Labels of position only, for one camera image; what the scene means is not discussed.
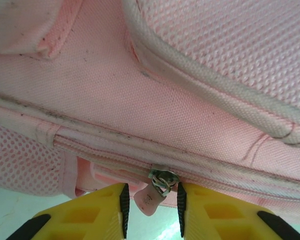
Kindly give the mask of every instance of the white floor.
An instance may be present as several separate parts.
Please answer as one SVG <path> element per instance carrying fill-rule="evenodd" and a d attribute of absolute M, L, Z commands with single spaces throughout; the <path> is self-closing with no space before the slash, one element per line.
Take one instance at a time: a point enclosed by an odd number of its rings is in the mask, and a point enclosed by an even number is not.
<path fill-rule="evenodd" d="M 36 197 L 0 188 L 0 240 L 9 237 L 37 212 L 68 200 L 62 195 Z M 300 232 L 300 225 L 293 227 Z M 147 217 L 131 201 L 127 239 L 181 240 L 177 210 L 159 207 L 153 216 Z"/>

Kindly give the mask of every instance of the zipper pull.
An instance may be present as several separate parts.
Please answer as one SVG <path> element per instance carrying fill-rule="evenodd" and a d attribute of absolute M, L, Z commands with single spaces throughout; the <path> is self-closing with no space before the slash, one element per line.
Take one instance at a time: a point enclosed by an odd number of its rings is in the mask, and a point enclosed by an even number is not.
<path fill-rule="evenodd" d="M 141 212 L 151 216 L 180 180 L 174 172 L 161 165 L 152 165 L 148 178 L 151 179 L 151 184 L 138 191 L 134 195 L 134 201 Z"/>

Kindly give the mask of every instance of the zipper slider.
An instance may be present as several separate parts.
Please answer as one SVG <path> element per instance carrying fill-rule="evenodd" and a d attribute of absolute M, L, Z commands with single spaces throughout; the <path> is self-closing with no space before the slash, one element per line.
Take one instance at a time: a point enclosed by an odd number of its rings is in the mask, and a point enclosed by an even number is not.
<path fill-rule="evenodd" d="M 134 195 L 134 201 L 141 212 L 151 216 L 180 180 L 174 172 L 162 165 L 152 165 L 148 178 L 151 179 L 151 184 L 138 191 Z"/>

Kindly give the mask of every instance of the black edge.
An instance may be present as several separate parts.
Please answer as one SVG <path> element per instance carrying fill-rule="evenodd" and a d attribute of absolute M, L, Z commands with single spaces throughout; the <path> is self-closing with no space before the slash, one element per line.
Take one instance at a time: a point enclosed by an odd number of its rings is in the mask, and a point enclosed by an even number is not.
<path fill-rule="evenodd" d="M 257 215 L 261 218 L 282 240 L 300 240 L 298 233 L 281 217 L 266 211 L 258 211 Z"/>
<path fill-rule="evenodd" d="M 18 230 L 12 233 L 6 240 L 31 240 L 37 232 L 50 220 L 49 214 L 36 216 L 26 221 Z"/>
<path fill-rule="evenodd" d="M 120 194 L 120 210 L 122 213 L 122 232 L 124 239 L 127 238 L 129 210 L 130 210 L 130 194 L 129 185 L 126 183 Z"/>
<path fill-rule="evenodd" d="M 178 184 L 178 193 L 177 193 L 177 206 L 178 206 L 178 216 L 180 223 L 180 233 L 183 238 L 185 235 L 185 212 L 187 208 L 187 193 L 180 182 Z"/>

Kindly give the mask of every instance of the yellow plastic object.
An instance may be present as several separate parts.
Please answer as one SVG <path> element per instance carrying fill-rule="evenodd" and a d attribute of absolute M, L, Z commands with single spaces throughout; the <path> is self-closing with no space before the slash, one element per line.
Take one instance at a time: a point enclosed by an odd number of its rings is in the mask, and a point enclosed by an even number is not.
<path fill-rule="evenodd" d="M 282 240 L 257 215 L 270 210 L 195 184 L 182 186 L 185 240 Z"/>
<path fill-rule="evenodd" d="M 31 240 L 123 240 L 120 196 L 127 190 L 129 197 L 127 188 L 114 184 L 39 212 L 34 217 L 51 219 Z"/>

